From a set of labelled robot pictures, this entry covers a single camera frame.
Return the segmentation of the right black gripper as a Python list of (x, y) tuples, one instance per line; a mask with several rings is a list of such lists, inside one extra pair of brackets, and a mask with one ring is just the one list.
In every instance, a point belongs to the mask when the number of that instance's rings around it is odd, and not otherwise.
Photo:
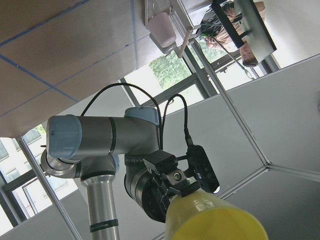
[(164, 223), (172, 197), (183, 198), (200, 188), (198, 181), (186, 178), (178, 168), (178, 161), (186, 158), (163, 150), (124, 155), (126, 192), (152, 220)]

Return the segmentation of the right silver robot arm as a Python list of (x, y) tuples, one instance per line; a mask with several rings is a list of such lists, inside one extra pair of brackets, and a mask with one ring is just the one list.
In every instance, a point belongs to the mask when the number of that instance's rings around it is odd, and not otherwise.
[(165, 222), (174, 196), (200, 188), (178, 168), (176, 157), (160, 148), (160, 117), (153, 107), (131, 107), (123, 117), (56, 115), (47, 121), (46, 173), (80, 179), (87, 192), (89, 230), (94, 240), (119, 239), (112, 183), (119, 155), (126, 166), (127, 194), (157, 222)]

